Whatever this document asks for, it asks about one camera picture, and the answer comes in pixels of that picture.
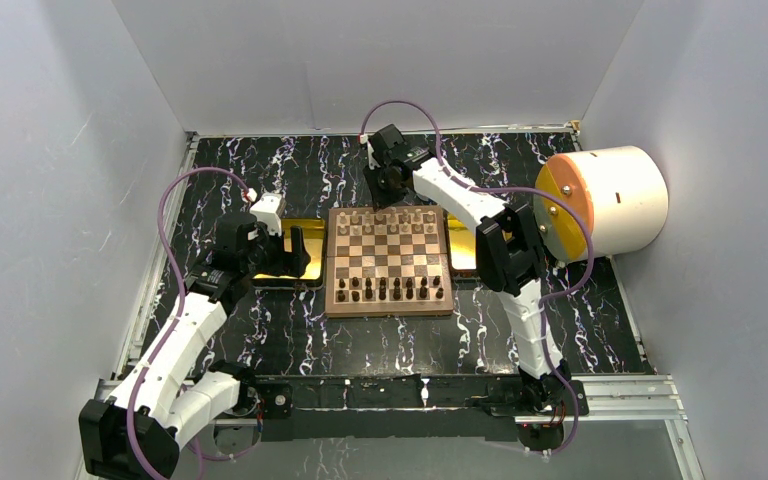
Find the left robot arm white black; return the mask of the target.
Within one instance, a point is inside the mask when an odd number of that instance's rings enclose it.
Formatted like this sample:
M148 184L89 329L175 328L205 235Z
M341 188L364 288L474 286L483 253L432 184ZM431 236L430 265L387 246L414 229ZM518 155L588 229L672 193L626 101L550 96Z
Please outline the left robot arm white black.
M301 277L310 262L301 227L285 230L285 198L260 196L219 217L213 243L184 278L184 297L145 355L103 400L79 414L85 468L104 479L168 479L180 454L223 413L246 416L259 401L253 371L218 360L184 385L200 352L256 275Z

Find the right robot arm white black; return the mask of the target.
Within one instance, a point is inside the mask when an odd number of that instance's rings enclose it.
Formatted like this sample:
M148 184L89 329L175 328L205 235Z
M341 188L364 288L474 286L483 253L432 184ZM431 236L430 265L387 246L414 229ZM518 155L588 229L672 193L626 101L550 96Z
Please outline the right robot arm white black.
M365 179L383 209L413 192L439 205L473 235L475 270L507 315L518 355L525 405L550 413L569 378L541 304L544 251L530 208L487 193L427 147L412 145L394 125L360 138Z

